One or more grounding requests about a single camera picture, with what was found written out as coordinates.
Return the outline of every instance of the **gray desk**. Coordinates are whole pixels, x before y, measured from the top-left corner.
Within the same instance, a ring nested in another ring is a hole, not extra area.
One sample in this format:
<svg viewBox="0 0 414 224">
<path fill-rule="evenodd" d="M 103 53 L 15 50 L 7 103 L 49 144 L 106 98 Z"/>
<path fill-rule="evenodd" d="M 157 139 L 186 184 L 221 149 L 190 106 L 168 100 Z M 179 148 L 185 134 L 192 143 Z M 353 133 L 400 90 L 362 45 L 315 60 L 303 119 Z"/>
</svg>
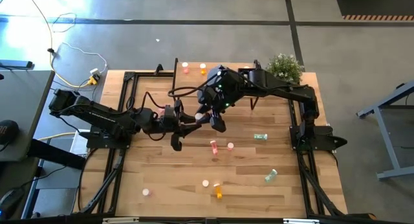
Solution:
<svg viewBox="0 0 414 224">
<path fill-rule="evenodd" d="M 27 155 L 40 114 L 52 85 L 53 71 L 1 71 L 0 120 L 14 120 L 19 137 L 4 151 L 0 161 L 21 161 Z"/>
</svg>

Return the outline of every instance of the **wooden table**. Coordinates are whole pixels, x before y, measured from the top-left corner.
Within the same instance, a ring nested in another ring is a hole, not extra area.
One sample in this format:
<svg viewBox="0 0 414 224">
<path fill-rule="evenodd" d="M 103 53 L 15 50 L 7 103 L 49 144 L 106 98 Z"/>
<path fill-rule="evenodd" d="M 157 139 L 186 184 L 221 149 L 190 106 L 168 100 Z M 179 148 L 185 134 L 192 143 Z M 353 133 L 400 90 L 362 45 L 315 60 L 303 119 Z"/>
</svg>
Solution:
<svg viewBox="0 0 414 224">
<path fill-rule="evenodd" d="M 206 63 L 207 70 L 218 63 Z M 175 87 L 198 86 L 206 80 L 201 75 L 200 63 L 189 63 L 190 72 L 184 74 L 179 63 Z M 251 63 L 224 63 L 232 69 Z M 101 104 L 117 108 L 125 71 L 109 71 Z M 302 83 L 315 88 L 320 117 L 317 125 L 325 125 L 325 111 L 315 73 L 303 73 Z M 135 107 L 149 91 L 160 104 L 173 104 L 167 97 L 172 78 L 140 78 L 136 92 Z M 198 108 L 195 97 L 182 98 L 185 112 L 194 114 Z M 147 99 L 146 107 L 158 109 Z M 184 139 L 182 151 L 170 146 L 170 136 L 161 141 L 152 141 L 143 133 L 133 137 L 128 150 L 118 206 L 117 216 L 160 217 L 229 217 L 229 218 L 299 218 L 305 217 L 305 207 L 300 183 L 296 154 L 291 150 L 289 126 L 290 114 L 287 100 L 277 97 L 260 98 L 255 109 L 250 110 L 248 98 L 242 98 L 236 106 L 223 115 L 227 131 L 219 133 L 206 124 Z M 254 140 L 255 133 L 266 133 L 268 140 Z M 216 140 L 218 156 L 212 154 L 210 141 Z M 234 150 L 228 151 L 228 142 Z M 107 150 L 98 150 L 90 158 L 82 181 L 82 204 L 85 206 L 102 183 Z M 321 187 L 334 204 L 347 212 L 345 200 L 332 155 L 315 152 L 315 160 Z M 278 175 L 271 183 L 265 176 L 276 169 Z M 202 186 L 203 180 L 210 186 Z M 223 198 L 218 200 L 214 183 L 221 183 Z M 142 195 L 142 189 L 152 191 L 150 197 Z M 110 187 L 108 207 L 112 196 Z M 316 210 L 313 189 L 310 189 L 312 207 Z"/>
</svg>

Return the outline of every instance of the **concrete floor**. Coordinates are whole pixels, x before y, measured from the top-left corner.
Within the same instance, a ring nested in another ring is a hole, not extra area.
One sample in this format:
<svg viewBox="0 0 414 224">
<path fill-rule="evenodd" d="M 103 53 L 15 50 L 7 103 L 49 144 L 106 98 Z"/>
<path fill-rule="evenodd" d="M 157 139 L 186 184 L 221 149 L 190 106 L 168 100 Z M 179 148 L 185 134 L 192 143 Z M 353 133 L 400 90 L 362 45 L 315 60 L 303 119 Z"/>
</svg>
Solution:
<svg viewBox="0 0 414 224">
<path fill-rule="evenodd" d="M 49 17 L 75 12 L 78 17 L 95 19 L 288 20 L 285 0 L 36 1 Z M 335 0 L 292 0 L 292 5 L 296 21 L 343 21 Z M 4 0 L 0 14 L 38 16 L 30 0 Z M 391 169 L 385 144 L 375 119 L 359 120 L 355 113 L 413 79 L 412 30 L 298 27 L 305 69 L 317 72 L 327 119 L 335 134 L 349 142 L 337 154 L 348 211 L 371 212 L 379 219 L 407 223 L 414 220 L 414 175 L 377 181 L 376 172 Z M 42 19 L 0 23 L 0 39 L 3 59 L 31 60 L 36 69 L 49 68 L 49 35 Z M 294 53 L 290 28 L 285 26 L 76 25 L 66 33 L 55 33 L 54 41 L 55 48 L 66 41 L 99 52 L 110 69 L 154 69 L 158 63 L 172 69 L 175 57 L 203 62 L 258 59 L 266 64 L 275 54 Z M 55 68 L 74 84 L 82 82 L 89 70 L 102 66 L 99 58 L 64 45 L 55 61 Z M 90 98 L 91 92 L 83 95 Z M 414 103 L 414 97 L 408 102 Z M 67 120 L 78 128 L 88 127 L 75 118 Z M 45 109 L 35 137 L 66 131 L 72 129 Z M 64 199 L 67 192 L 60 194 L 42 194 L 36 207 L 47 214 L 67 213 L 59 207 L 68 205 L 47 202 L 48 196 L 72 202 Z"/>
</svg>

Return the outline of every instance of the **desk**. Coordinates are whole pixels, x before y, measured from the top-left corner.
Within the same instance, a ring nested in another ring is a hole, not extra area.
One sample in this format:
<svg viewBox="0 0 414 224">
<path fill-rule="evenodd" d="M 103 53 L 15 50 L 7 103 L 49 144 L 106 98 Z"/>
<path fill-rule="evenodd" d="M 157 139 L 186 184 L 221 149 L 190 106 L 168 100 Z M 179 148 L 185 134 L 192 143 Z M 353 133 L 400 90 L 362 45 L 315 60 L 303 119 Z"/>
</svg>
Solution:
<svg viewBox="0 0 414 224">
<path fill-rule="evenodd" d="M 253 66 L 251 63 L 224 64 L 233 69 Z M 202 84 L 206 76 L 200 74 L 199 65 L 189 63 L 190 73 L 184 74 L 179 64 L 175 87 Z M 206 63 L 206 68 L 209 70 L 216 65 Z M 117 108 L 124 73 L 108 72 L 101 104 Z M 315 88 L 320 109 L 316 124 L 325 125 L 325 111 L 316 74 L 304 73 L 302 80 Z M 146 91 L 160 105 L 173 104 L 172 98 L 166 94 L 171 89 L 171 83 L 171 78 L 140 78 L 135 107 L 141 105 Z M 195 97 L 184 97 L 182 101 L 185 112 L 189 114 L 198 108 Z M 145 106 L 157 110 L 150 100 Z M 169 145 L 171 135 L 166 135 L 161 141 L 152 141 L 143 133 L 135 135 L 125 157 L 116 216 L 305 217 L 298 162 L 290 146 L 287 100 L 260 98 L 251 111 L 249 98 L 243 98 L 235 107 L 226 110 L 223 119 L 226 121 L 226 132 L 219 133 L 205 125 L 184 139 L 180 152 L 173 151 Z M 268 140 L 254 140 L 255 133 L 267 133 Z M 211 140 L 218 143 L 218 156 L 212 154 Z M 234 143 L 233 151 L 226 149 L 228 142 Z M 82 179 L 83 207 L 102 183 L 107 154 L 107 150 L 96 151 L 86 166 Z M 346 212 L 335 160 L 327 152 L 319 151 L 315 152 L 315 160 L 321 187 L 334 204 Z M 265 176 L 273 168 L 278 171 L 276 179 L 265 183 Z M 208 188 L 202 186 L 204 179 L 210 181 Z M 215 197 L 214 183 L 223 185 L 221 200 Z M 144 197 L 143 188 L 150 189 L 152 195 Z M 107 204 L 111 200 L 111 190 L 110 187 Z M 310 196 L 315 210 L 312 189 Z"/>
</svg>

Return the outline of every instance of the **potted plant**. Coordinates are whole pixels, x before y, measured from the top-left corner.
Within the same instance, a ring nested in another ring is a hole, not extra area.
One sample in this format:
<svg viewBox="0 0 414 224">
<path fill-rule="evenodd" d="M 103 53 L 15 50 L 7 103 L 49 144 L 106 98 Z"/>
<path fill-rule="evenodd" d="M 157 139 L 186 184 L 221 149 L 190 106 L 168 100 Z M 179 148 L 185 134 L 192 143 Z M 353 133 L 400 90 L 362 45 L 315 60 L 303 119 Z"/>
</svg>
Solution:
<svg viewBox="0 0 414 224">
<path fill-rule="evenodd" d="M 266 70 L 280 80 L 299 84 L 303 66 L 299 64 L 293 55 L 279 54 L 270 59 Z"/>
</svg>

